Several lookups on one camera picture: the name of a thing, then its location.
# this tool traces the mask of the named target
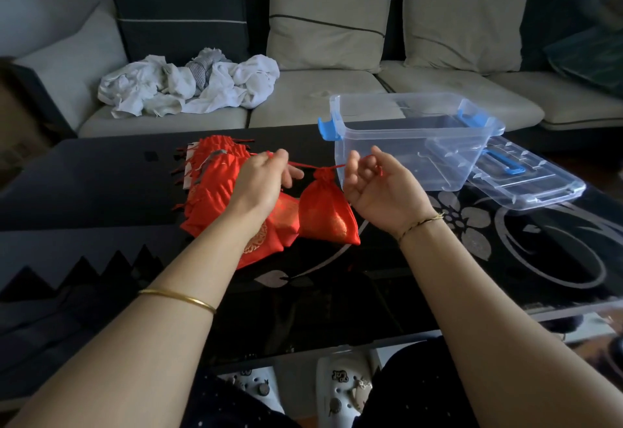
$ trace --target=tabletop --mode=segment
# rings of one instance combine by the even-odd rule
[[[219,131],[253,152],[333,165],[315,125]],[[172,211],[186,194],[177,149],[209,132],[65,140],[0,194],[0,397],[26,396],[101,330],[191,242]],[[299,196],[312,175],[288,193]],[[499,207],[467,184],[429,192],[483,269],[537,320],[623,300],[623,207],[588,186],[573,203]],[[260,367],[274,358],[385,346],[439,327],[395,241],[357,217],[361,245],[299,238],[238,270],[203,364]]]

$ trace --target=plastic storage box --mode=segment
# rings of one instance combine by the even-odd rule
[[[566,202],[586,189],[576,176],[503,137],[489,140],[469,181],[511,210]]]
[[[318,128],[325,140],[335,141],[336,164],[344,164],[350,150],[364,157],[377,145],[413,172],[425,190],[460,190],[489,138],[505,127],[452,93],[343,94],[329,102],[331,120],[319,120]],[[375,115],[396,119],[345,124]],[[344,169],[338,175],[343,183]]]

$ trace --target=beige cushion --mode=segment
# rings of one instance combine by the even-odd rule
[[[503,73],[489,79],[538,104],[545,111],[544,128],[562,131],[623,125],[623,100],[553,72]]]
[[[449,92],[464,96],[501,119],[507,131],[534,126],[544,116],[541,107],[532,101],[475,72],[405,67],[401,62],[383,61],[378,77],[396,93]]]
[[[128,63],[113,14],[99,6],[73,36],[44,47],[15,63],[33,69],[74,130],[100,106],[100,78]]]
[[[385,88],[368,72],[352,70],[299,70],[281,72],[275,91],[268,100],[251,112],[249,127],[316,124],[328,120],[329,97],[340,93],[386,93]],[[384,111],[358,111],[344,121],[403,118],[398,107]]]
[[[519,70],[526,0],[403,0],[407,66]]]
[[[390,0],[270,0],[267,55],[281,70],[379,69]]]
[[[163,117],[138,116],[115,119],[111,106],[104,106],[80,128],[78,137],[126,136],[166,132],[218,131],[243,129],[247,124],[244,108],[222,108],[207,114],[168,114]]]

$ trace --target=gold bangle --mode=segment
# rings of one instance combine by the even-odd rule
[[[407,235],[407,233],[409,231],[411,231],[413,228],[418,227],[419,225],[423,225],[425,223],[430,223],[431,221],[435,221],[435,220],[440,220],[442,219],[444,216],[446,215],[446,211],[442,211],[441,213],[438,213],[437,216],[432,217],[432,218],[426,218],[425,220],[422,221],[418,221],[415,224],[412,224],[409,228],[407,228],[407,230],[402,233],[402,236],[400,236],[396,241],[398,241],[398,245],[400,245],[400,241],[402,241],[402,238],[405,237]]]
[[[182,300],[186,303],[192,303],[193,305],[200,306],[201,308],[210,311],[212,314],[216,314],[216,308],[212,305],[208,305],[207,303],[197,300],[196,298],[192,298],[188,295],[183,295],[182,293],[173,292],[171,290],[160,290],[157,288],[144,288],[143,290],[138,291],[139,295],[160,295],[168,298],[175,298],[176,300]]]

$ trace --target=shoe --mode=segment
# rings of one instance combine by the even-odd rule
[[[275,369],[272,367],[233,372],[219,377],[248,393],[254,399],[260,400],[271,410],[284,413],[276,386]]]
[[[370,365],[362,353],[318,360],[316,407],[318,428],[350,428],[372,390]]]

